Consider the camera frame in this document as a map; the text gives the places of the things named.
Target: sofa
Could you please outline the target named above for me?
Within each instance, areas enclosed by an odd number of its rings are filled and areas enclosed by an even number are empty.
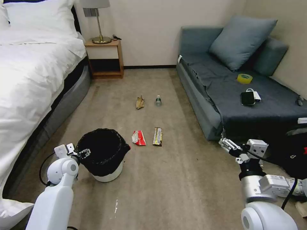
[[[270,76],[288,50],[283,42],[268,37],[250,59],[232,72],[209,53],[221,27],[182,27],[176,69],[207,140],[218,140],[224,130],[229,137],[259,138],[286,131],[307,117],[307,105],[298,106],[298,95]],[[253,76],[250,84],[236,79]],[[241,92],[257,90],[262,101],[242,106]]]

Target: tape roll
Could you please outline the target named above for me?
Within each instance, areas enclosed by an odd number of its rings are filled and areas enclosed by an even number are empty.
[[[241,84],[249,84],[251,83],[253,77],[251,75],[241,73],[237,77],[237,81],[240,82]]]

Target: water bottle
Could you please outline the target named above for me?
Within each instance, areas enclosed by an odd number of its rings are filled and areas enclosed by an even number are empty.
[[[160,106],[162,104],[160,95],[157,96],[156,105]]]

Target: red wrapper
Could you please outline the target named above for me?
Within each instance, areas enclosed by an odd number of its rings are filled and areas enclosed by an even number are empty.
[[[136,145],[146,145],[146,141],[141,130],[134,131],[132,134],[132,142]]]

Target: wooden nightstand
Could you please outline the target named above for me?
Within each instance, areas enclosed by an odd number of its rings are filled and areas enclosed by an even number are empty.
[[[107,44],[94,44],[92,40],[85,43],[90,69],[94,79],[124,77],[121,41]]]

